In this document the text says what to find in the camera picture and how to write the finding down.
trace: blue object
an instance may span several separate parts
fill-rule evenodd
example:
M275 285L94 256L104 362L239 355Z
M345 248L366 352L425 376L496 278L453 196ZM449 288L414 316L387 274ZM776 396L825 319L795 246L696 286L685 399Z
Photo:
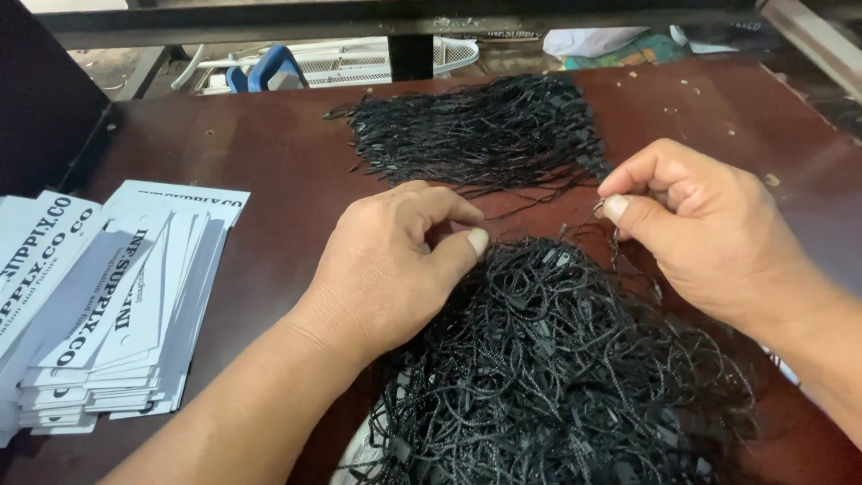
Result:
M248 78L238 66L228 69L228 74L225 77L228 79L231 92L248 92Z
M248 74L248 91L269 91L267 83L277 72L296 76L303 87L309 87L309 83L305 80L303 71L299 68L290 49L281 44L272 44Z

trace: forearm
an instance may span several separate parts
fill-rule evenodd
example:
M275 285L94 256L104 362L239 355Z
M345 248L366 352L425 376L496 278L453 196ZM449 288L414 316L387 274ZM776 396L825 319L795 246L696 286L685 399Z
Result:
M862 302L821 274L778 287L772 317L750 335L781 357L862 449ZM758 322L751 322L754 328Z
M103 484L284 483L362 369L296 330L308 319L292 312L276 323Z

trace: fingernail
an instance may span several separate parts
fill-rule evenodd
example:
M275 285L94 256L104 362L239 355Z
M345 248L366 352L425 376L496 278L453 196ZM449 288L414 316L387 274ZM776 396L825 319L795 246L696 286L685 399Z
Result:
M484 229L473 228L470 234L467 235L467 241L470 241L470 244L473 245L473 248L476 250L476 256L481 256L485 248L488 247L488 233Z
M611 221L618 221L628 207L628 198L622 195L612 195L604 200L604 215Z

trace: hand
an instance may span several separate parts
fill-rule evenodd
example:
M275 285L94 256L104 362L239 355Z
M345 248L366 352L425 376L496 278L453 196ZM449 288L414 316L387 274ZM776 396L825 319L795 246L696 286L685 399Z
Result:
M818 292L800 285L831 286L754 175L679 143L644 148L598 193L598 215L646 246L683 298L752 337L758 323L801 317Z
M452 190L424 181L354 202L297 304L297 311L312 315L300 318L299 330L363 365L406 343L440 311L488 245L488 233L473 229L443 238L431 251L427 233L439 233L447 221L483 220Z

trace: right hand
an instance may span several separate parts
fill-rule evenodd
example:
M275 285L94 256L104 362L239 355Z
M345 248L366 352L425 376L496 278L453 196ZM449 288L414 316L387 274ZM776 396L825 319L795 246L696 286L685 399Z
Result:
M804 300L833 287L754 175L684 145L652 143L598 193L597 215L620 239L640 241L684 299L751 337L766 331L760 324L801 317L811 310Z

